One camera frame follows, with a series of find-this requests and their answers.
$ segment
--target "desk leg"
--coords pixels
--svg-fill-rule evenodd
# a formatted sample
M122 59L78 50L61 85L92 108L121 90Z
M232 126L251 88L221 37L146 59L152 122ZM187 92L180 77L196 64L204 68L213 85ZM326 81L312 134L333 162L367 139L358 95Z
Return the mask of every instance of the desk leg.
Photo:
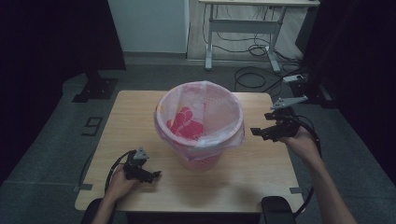
M268 58L270 59L271 65L273 66L274 72L280 72L279 65L277 64L276 54L274 53L277 38L279 37L280 28L282 28L283 19L285 18L286 7L282 7L279 19L277 20L276 29L274 32L274 37L270 43L269 47L265 47L267 50Z
M212 70L212 21L213 21L213 7L210 5L210 17L209 17L209 28L207 31L207 45L206 45L206 59L205 69L207 71Z

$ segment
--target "trash can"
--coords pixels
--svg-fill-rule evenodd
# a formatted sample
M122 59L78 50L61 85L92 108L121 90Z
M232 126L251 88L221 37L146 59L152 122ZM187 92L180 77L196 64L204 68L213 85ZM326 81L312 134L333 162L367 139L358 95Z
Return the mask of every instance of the trash can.
M158 135L192 170L213 168L228 148L245 139L243 110L227 89L209 81L179 85L157 104L154 113Z

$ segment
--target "forearm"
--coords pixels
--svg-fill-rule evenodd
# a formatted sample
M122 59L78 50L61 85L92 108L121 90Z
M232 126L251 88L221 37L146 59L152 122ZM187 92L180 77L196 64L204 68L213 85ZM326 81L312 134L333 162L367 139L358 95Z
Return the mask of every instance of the forearm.
M322 160L308 163L323 223L357 223Z
M108 223L115 205L115 199L105 196L105 198L100 202L98 211L96 212L92 224Z

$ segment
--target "wooden table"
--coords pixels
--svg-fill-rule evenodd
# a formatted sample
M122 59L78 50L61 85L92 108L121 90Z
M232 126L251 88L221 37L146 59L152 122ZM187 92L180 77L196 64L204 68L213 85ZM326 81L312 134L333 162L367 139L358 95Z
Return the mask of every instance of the wooden table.
M235 93L244 109L246 141L222 154L219 163L208 171L192 171L182 166L156 133L154 110L165 91L121 91L108 118L92 158L76 208L85 210L96 198L104 196L106 176L111 165L128 150L143 147L150 156L144 169L163 171L152 184L137 186L118 204L121 211L145 212L230 212L260 213L264 196L286 198L293 211L303 203L285 145L262 141L250 127L274 125L264 118L270 112L271 98L266 93Z
M319 0L199 0L199 2L210 5L205 58L206 70L212 69L212 32L220 32L273 35L271 43L266 47L266 53L275 72L280 72L280 68L274 50L287 7L318 7L320 5ZM282 7L282 10L277 21L219 20L213 17L214 5Z

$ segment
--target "wall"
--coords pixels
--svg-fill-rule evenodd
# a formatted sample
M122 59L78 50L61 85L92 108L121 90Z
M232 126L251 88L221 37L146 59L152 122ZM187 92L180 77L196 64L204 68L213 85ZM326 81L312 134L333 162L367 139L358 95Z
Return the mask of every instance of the wall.
M189 0L108 0L124 52L186 53Z

